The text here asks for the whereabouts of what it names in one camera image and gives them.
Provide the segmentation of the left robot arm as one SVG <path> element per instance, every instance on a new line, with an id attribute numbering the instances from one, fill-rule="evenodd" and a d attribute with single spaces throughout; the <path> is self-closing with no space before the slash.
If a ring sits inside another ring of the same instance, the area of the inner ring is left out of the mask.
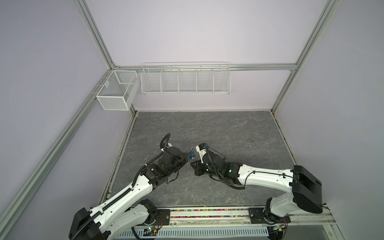
<path id="1" fill-rule="evenodd" d="M 127 229 L 156 221 L 158 209 L 144 196 L 170 183 L 169 177 L 178 174 L 188 161 L 186 153 L 169 144 L 170 136 L 163 137 L 161 152 L 144 164 L 123 190 L 89 211 L 82 208 L 75 214 L 69 239 L 112 240 Z"/>

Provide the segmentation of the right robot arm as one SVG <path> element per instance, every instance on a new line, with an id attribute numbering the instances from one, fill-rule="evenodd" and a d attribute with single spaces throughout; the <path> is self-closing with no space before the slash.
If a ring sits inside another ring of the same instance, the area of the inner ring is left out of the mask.
<path id="1" fill-rule="evenodd" d="M 303 166 L 271 170 L 226 162 L 205 143 L 192 147 L 191 152 L 199 155 L 199 159 L 191 163 L 196 176 L 208 175 L 236 190 L 261 186 L 283 191 L 283 195 L 267 200 L 263 212 L 265 217 L 283 218 L 298 210 L 321 214 L 325 209 L 321 181 Z"/>

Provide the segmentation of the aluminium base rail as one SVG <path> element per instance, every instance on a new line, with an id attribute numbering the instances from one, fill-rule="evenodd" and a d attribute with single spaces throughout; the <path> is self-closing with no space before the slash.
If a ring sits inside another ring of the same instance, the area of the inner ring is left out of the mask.
<path id="1" fill-rule="evenodd" d="M 129 208 L 109 224 L 103 212 L 96 216 L 81 209 L 75 215 L 70 239 L 80 231 L 78 240 L 213 240 L 266 237 L 287 239 L 288 229 L 315 226 L 327 240 L 341 240 L 330 212 L 308 214 L 303 211 L 278 220 L 265 220 L 262 207 L 157 208 L 143 202 Z"/>

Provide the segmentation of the white mesh box basket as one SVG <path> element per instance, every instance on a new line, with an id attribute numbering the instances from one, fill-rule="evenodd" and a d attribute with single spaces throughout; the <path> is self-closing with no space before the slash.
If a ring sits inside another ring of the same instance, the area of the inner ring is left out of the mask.
<path id="1" fill-rule="evenodd" d="M 113 70 L 96 97 L 107 111 L 129 111 L 140 87 L 136 71 Z"/>

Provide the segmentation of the aluminium enclosure frame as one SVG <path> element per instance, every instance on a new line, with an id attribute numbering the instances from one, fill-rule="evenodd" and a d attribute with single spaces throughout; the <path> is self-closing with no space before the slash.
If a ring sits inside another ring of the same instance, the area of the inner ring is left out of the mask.
<path id="1" fill-rule="evenodd" d="M 112 57 L 109 54 L 106 44 L 101 36 L 101 33 L 95 23 L 95 20 L 90 12 L 89 6 L 85 1 L 73 2 L 78 13 L 80 14 L 88 32 L 90 33 L 94 43 L 98 47 L 99 52 L 107 65 L 107 73 L 112 73 L 113 70 L 135 70 L 141 71 L 142 67 L 139 66 L 116 66 L 113 63 Z M 298 60 L 295 63 L 289 64 L 231 64 L 229 69 L 231 71 L 277 71 L 289 70 L 291 74 L 283 86 L 283 89 L 278 95 L 276 102 L 272 108 L 272 112 L 276 112 L 279 105 L 283 101 L 289 86 L 293 82 L 298 72 L 301 70 L 306 58 L 310 55 L 314 45 L 317 43 L 321 34 L 323 33 L 326 25 L 328 24 L 333 13 L 339 6 L 340 1 L 327 1 L 322 10 L 316 25 L 310 34 L 308 41 L 305 44 Z M 66 150 L 67 146 L 76 135 L 77 131 L 83 124 L 84 120 L 89 115 L 96 102 L 96 94 L 100 87 L 95 87 L 93 92 L 86 98 L 85 102 L 77 110 L 76 114 L 72 117 L 70 122 L 60 133 L 59 137 L 54 141 L 48 152 L 42 158 L 36 169 L 30 175 L 28 180 L 22 186 L 15 198 L 11 201 L 7 209 L 1 215 L 1 239 L 8 238 L 16 223 L 25 212 L 32 199 L 37 194 L 38 190 L 51 173 L 52 169 Z"/>

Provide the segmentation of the blue padlock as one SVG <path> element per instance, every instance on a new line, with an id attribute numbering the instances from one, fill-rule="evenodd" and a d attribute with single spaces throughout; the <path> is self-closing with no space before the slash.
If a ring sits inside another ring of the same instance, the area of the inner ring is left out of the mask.
<path id="1" fill-rule="evenodd" d="M 191 147 L 191 150 L 189 151 L 188 153 L 188 156 L 191 160 L 195 160 L 196 159 L 196 148 L 195 147 Z"/>

